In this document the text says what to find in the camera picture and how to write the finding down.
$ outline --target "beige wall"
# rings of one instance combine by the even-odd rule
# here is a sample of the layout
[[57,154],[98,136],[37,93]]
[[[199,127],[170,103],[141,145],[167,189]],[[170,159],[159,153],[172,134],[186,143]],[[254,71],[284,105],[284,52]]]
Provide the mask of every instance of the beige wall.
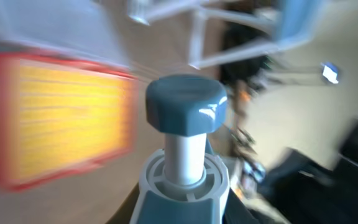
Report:
[[257,141],[255,149],[268,167],[282,158],[286,147],[329,167],[336,160],[336,145],[358,114],[358,47],[310,44],[287,52],[285,58],[299,66],[330,61],[342,70],[342,80],[333,87],[287,86],[268,91],[249,104],[249,119],[242,125]]

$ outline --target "brown floor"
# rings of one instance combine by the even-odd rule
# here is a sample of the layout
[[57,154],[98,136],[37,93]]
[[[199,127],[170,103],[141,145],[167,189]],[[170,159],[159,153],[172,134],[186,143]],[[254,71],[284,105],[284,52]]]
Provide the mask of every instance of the brown floor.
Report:
[[[0,192],[0,224],[104,223],[138,181],[146,158],[163,144],[163,135],[145,121],[144,91],[148,82],[171,73],[216,76],[214,68],[196,71],[186,64],[191,25],[188,13],[146,27],[126,17],[125,2],[113,0],[103,4],[114,18],[134,74],[141,80],[134,151],[88,174],[16,194]],[[207,54],[216,51],[221,27],[221,22],[210,22],[205,43]]]

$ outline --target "blue cap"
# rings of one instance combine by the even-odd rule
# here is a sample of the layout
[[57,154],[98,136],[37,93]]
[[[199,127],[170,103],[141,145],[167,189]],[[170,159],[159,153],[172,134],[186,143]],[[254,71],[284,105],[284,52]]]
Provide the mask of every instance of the blue cap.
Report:
[[170,75],[146,90],[147,121],[162,133],[212,133],[223,124],[226,107],[223,85],[199,75]]

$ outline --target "white cylinder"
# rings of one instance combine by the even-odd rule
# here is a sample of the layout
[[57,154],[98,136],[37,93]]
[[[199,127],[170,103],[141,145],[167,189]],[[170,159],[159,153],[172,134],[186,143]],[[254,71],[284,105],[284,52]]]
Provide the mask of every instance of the white cylinder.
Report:
[[204,170],[206,134],[184,137],[165,135],[165,176],[178,185],[199,181]]

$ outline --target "white pipe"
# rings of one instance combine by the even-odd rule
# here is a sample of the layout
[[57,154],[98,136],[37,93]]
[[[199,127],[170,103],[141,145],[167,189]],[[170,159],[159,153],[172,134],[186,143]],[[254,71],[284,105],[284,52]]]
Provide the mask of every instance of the white pipe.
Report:
[[165,176],[178,185],[199,181],[204,170],[206,134],[184,137],[165,135]]

